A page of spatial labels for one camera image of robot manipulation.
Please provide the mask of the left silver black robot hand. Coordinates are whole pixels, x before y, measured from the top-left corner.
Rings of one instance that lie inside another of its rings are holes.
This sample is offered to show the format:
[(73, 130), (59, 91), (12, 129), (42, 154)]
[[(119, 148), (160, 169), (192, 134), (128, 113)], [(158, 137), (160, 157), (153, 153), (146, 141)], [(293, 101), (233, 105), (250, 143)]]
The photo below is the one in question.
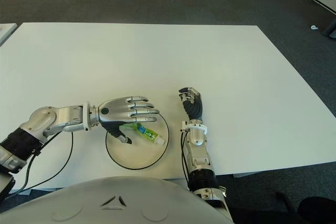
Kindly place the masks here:
[(159, 110), (142, 96), (112, 99), (99, 105), (98, 120), (102, 127), (122, 143), (132, 140), (120, 130), (124, 124), (155, 122)]

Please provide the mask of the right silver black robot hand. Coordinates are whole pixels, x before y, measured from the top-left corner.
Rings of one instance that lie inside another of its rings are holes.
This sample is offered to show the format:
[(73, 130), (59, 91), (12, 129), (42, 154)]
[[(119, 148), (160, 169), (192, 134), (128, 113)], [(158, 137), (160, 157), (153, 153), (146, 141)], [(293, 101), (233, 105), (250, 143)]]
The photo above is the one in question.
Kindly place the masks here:
[(190, 120), (202, 120), (203, 104), (201, 93), (192, 87), (185, 87), (179, 90), (183, 108)]

